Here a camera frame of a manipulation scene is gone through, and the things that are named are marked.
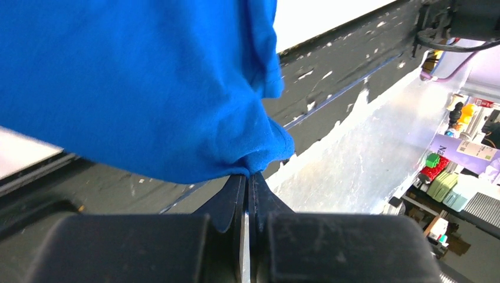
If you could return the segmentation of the blue printed t shirt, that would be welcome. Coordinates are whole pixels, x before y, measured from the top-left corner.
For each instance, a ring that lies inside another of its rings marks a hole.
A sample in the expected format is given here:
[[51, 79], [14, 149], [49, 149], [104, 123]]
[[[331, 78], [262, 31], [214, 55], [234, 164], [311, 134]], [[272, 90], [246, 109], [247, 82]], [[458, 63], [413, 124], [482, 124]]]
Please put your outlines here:
[[173, 183], [294, 154], [276, 1], [2, 1], [1, 126]]

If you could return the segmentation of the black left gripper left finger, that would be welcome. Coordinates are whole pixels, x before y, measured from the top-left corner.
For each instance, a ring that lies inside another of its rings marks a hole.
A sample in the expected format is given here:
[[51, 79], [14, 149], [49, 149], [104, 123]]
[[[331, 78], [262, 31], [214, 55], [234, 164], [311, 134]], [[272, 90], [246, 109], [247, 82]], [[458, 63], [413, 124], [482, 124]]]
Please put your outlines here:
[[57, 222], [26, 282], [241, 282], [246, 178], [190, 214], [78, 215]]

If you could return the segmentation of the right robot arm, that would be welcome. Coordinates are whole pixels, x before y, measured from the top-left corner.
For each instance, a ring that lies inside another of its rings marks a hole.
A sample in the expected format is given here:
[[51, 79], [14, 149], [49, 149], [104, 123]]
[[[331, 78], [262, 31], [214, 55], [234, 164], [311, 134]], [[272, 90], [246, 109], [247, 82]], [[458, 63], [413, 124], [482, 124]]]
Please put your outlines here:
[[[499, 1], [423, 1], [415, 45], [446, 52], [469, 53], [499, 45]], [[452, 38], [482, 41], [478, 47], [441, 42]]]

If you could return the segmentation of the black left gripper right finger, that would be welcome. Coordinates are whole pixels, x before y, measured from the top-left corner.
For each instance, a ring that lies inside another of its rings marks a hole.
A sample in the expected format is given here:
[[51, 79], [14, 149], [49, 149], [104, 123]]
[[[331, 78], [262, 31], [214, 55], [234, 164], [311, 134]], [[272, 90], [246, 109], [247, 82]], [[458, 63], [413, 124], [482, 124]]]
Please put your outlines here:
[[294, 212], [248, 180], [251, 282], [439, 282], [429, 242], [394, 215]]

